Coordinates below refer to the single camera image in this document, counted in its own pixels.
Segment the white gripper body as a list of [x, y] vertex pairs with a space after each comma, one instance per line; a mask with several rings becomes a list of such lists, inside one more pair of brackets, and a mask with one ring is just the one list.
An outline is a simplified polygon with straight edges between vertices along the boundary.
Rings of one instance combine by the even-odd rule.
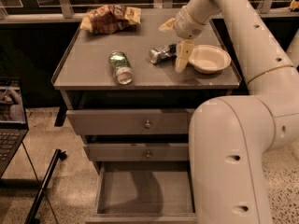
[[195, 39], [202, 33], [205, 26], [196, 22], [189, 14], [187, 7], [184, 6], [175, 17], [174, 28], [178, 37]]

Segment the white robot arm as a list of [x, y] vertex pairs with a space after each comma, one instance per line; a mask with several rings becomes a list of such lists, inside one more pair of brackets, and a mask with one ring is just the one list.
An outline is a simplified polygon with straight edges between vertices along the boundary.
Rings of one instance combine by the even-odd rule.
[[223, 16], [249, 93], [202, 103], [189, 129], [198, 224], [272, 224], [262, 155], [299, 136], [299, 73], [248, 0], [190, 0], [163, 29], [175, 31], [176, 69], [216, 14]]

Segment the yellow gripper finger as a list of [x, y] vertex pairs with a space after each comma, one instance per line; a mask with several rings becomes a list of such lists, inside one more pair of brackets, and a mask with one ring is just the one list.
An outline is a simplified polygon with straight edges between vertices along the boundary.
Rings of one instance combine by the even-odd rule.
[[177, 73], [181, 73], [186, 68], [188, 60], [192, 54], [193, 47], [194, 41], [192, 39], [184, 39], [182, 41], [177, 42], [177, 58], [175, 63], [175, 70]]
[[171, 32], [175, 30], [175, 19], [171, 18], [159, 27], [161, 32]]

